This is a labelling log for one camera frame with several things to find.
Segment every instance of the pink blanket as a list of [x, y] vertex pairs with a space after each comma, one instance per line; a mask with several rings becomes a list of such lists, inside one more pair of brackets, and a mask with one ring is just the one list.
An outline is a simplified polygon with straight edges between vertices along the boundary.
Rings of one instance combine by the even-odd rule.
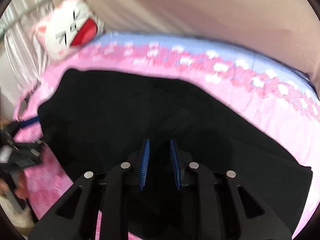
[[[42, 75], [41, 86], [33, 92], [27, 110], [15, 119], [37, 115], [38, 107], [57, 89], [64, 72], [69, 68], [113, 70], [144, 76], [181, 79], [190, 82], [236, 111], [247, 121], [286, 148], [314, 173], [308, 199], [293, 235], [295, 237], [308, 222], [320, 200], [320, 102], [300, 92], [296, 85], [284, 82], [271, 71], [256, 73], [244, 61], [225, 61], [214, 52], [189, 53], [182, 47], [162, 47], [159, 43], [145, 45], [92, 44], [58, 66], [48, 68]], [[16, 139], [34, 141], [42, 135], [35, 124], [21, 130]], [[49, 148], [43, 154], [43, 164], [28, 168], [30, 203], [38, 218], [72, 185]], [[99, 239], [101, 214], [97, 223]], [[129, 234], [129, 239], [137, 237]]]

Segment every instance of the mattress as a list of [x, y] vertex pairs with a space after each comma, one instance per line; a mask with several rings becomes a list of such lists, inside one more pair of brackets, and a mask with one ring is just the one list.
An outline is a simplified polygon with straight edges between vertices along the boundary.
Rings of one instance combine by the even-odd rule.
[[[276, 140], [303, 166], [310, 166], [313, 179], [295, 237], [308, 222], [320, 201], [320, 101], [308, 77], [258, 53], [193, 38], [163, 35], [110, 33], [96, 38], [80, 52], [49, 67], [40, 83], [33, 84], [20, 101], [31, 94], [28, 107], [15, 119], [37, 115], [69, 68], [113, 70], [143, 76], [190, 82], [237, 112]], [[39, 124], [21, 130], [19, 141], [34, 141], [42, 135]], [[44, 165], [26, 169], [30, 203], [41, 218], [72, 185], [49, 148]], [[99, 238], [100, 218], [97, 225]]]

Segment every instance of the black garment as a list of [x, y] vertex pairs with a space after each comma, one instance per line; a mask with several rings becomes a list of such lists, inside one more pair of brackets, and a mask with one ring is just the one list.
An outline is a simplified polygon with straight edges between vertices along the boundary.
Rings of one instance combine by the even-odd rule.
[[180, 80], [68, 70], [39, 108], [49, 143], [72, 180], [108, 171], [150, 139], [147, 185], [157, 187], [169, 161], [169, 140], [212, 171], [234, 170], [293, 232], [312, 171], [277, 142], [200, 88]]

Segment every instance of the pig plush pillow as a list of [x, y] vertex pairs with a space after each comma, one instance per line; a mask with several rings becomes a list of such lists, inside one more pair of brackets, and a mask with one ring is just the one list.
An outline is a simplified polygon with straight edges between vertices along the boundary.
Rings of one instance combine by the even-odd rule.
[[106, 26], [90, 11], [84, 0], [64, 0], [32, 27], [49, 57], [61, 60], [102, 34]]

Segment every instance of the pink tongue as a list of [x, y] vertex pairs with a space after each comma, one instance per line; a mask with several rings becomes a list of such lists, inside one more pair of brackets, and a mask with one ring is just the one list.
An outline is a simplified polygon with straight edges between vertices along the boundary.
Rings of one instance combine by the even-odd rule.
[[97, 27], [92, 26], [89, 30], [86, 31], [85, 35], [82, 38], [81, 44], [91, 41], [97, 34]]

